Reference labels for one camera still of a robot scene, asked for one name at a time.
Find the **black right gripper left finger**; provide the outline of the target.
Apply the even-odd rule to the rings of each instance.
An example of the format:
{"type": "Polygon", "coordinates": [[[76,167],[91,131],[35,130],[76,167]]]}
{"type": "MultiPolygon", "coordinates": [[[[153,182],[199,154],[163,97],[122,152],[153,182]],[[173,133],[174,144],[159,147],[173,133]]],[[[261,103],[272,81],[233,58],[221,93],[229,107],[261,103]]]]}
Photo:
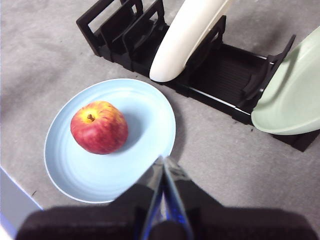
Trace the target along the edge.
{"type": "Polygon", "coordinates": [[[159,157],[108,205],[59,206],[30,214],[18,240],[141,240],[160,202],[164,159],[159,157]]]}

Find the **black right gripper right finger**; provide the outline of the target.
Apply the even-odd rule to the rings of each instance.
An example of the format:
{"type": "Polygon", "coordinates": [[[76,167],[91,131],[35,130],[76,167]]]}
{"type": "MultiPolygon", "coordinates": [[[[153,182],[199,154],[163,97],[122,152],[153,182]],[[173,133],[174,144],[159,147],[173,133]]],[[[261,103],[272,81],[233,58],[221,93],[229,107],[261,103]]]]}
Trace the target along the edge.
{"type": "Polygon", "coordinates": [[[279,208],[230,207],[200,188],[169,157],[164,159],[169,202],[193,240],[317,240],[298,213],[279,208]]]}

